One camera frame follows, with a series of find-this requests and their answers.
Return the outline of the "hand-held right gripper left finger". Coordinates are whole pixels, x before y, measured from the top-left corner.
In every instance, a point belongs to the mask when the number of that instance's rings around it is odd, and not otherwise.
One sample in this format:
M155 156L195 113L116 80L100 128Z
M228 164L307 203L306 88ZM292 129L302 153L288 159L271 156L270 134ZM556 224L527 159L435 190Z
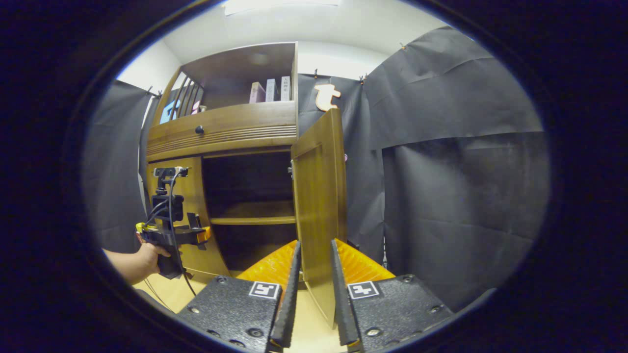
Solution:
M283 353L291 346L300 268L295 240L237 277L215 277L177 317L231 349Z

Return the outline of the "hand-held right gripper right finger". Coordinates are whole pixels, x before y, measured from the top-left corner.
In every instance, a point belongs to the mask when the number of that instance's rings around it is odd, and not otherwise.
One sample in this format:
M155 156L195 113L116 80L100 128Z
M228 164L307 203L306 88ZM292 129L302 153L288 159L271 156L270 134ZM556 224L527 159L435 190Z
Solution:
M394 277L337 239L330 257L339 340L348 353L388 353L453 317L415 275Z

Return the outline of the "wooden double-door shoe cabinet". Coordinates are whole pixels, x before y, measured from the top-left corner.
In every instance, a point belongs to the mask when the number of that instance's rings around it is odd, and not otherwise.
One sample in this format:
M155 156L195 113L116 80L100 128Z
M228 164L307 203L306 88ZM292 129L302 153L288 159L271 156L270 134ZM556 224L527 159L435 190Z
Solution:
M291 77L290 101L296 111L297 53L296 42L267 43L226 50L182 65L168 83L150 129L198 114L200 105L213 110L249 103L252 83L260 82L265 88L270 78L276 79L276 102L281 102L283 76ZM292 145L183 157L202 158L210 228L231 276L297 237L289 174ZM146 151L144 156L146 168Z

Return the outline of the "wooden cabinet drawer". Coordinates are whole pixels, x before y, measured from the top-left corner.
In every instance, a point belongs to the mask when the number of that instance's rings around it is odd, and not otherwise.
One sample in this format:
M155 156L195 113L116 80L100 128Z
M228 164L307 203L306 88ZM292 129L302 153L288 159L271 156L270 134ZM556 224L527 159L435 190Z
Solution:
M197 126L205 133L195 134ZM150 129L148 162L217 151L282 147L297 139L295 104L245 103L184 116Z

